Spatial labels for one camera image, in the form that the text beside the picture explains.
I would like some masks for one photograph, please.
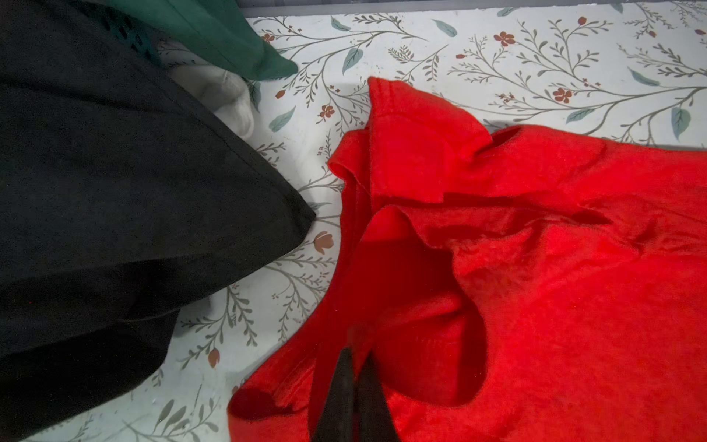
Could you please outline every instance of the red shirt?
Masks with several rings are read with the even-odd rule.
[[[346,345],[403,442],[707,440],[707,153],[490,135],[369,84],[329,162],[332,285],[233,396],[232,440],[308,441]]]

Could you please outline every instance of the floral pattern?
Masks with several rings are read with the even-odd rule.
[[[292,252],[182,309],[162,367],[36,442],[228,441],[232,392],[307,319],[337,264],[343,183],[327,161],[370,112],[370,75],[469,110],[669,149],[707,139],[707,4],[691,1],[250,20],[300,71],[250,81],[261,155],[317,213]],[[203,64],[162,42],[165,66]]]

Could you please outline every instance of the green fabric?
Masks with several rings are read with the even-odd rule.
[[[297,65],[251,29],[235,0],[107,0],[160,29],[193,53],[251,80],[293,75]]]

